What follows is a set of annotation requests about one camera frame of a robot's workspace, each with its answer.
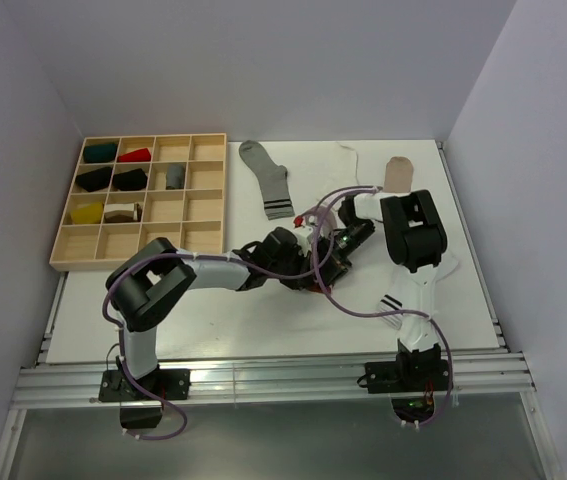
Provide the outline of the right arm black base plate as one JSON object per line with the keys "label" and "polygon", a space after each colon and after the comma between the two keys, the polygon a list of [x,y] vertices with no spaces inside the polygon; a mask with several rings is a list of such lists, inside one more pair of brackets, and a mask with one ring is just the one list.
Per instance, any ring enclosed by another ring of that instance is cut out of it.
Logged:
{"label": "right arm black base plate", "polygon": [[446,360],[417,361],[398,356],[394,361],[367,362],[357,380],[369,394],[445,392],[452,379]]}

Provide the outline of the beige sock with rust stripes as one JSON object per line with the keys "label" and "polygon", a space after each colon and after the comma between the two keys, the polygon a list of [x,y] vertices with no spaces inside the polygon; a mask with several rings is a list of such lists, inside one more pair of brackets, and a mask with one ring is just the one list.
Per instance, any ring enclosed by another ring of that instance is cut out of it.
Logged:
{"label": "beige sock with rust stripes", "polygon": [[314,206],[301,215],[304,225],[314,230],[318,221],[324,217],[318,233],[310,233],[308,242],[312,245],[317,239],[317,261],[320,264],[319,273],[323,284],[329,292],[337,280],[347,272],[342,260],[336,253],[336,235],[340,232],[334,213],[325,205]]}

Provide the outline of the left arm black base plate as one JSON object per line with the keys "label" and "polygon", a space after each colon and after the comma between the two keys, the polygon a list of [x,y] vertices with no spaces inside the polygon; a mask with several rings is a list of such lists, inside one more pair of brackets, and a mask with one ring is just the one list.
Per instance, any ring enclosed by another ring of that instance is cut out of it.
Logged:
{"label": "left arm black base plate", "polygon": [[[136,383],[144,390],[165,400],[186,400],[189,395],[189,369],[155,369]],[[122,369],[103,373],[98,400],[104,403],[151,400],[151,397],[137,388]]]}

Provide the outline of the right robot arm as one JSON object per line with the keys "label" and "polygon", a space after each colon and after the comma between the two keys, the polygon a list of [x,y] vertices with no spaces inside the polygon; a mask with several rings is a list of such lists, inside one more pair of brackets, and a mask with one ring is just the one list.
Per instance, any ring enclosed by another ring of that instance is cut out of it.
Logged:
{"label": "right robot arm", "polygon": [[425,383],[430,368],[449,344],[433,319],[435,277],[447,250],[447,234],[427,190],[402,195],[378,187],[343,187],[326,195],[327,210],[336,203],[351,207],[354,216],[380,222],[392,262],[403,279],[407,301],[392,313],[401,318],[397,333],[396,378],[406,389]]}

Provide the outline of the plain white sock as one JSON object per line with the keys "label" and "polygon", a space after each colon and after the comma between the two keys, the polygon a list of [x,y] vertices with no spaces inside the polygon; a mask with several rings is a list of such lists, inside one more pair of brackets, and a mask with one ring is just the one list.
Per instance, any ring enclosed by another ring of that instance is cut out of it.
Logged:
{"label": "plain white sock", "polygon": [[341,187],[359,185],[358,163],[359,154],[354,147],[336,142],[324,168],[318,198]]}

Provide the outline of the dark grey sock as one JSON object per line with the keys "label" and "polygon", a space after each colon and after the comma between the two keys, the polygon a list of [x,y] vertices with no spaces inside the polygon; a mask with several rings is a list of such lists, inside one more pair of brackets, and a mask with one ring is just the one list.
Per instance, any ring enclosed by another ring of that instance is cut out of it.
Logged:
{"label": "dark grey sock", "polygon": [[182,190],[185,184],[186,168],[184,164],[175,163],[167,168],[165,188],[167,190]]}

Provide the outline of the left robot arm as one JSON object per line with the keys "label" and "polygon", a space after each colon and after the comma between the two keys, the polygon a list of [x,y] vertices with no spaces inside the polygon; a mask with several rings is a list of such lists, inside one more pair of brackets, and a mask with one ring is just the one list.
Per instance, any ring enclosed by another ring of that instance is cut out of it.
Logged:
{"label": "left robot arm", "polygon": [[175,247],[160,237],[151,241],[106,280],[104,319],[114,324],[125,373],[122,388],[146,399],[158,386],[157,327],[189,291],[248,291],[268,279],[298,289],[314,277],[312,261],[297,237],[278,227],[264,240],[224,254],[202,254]]}

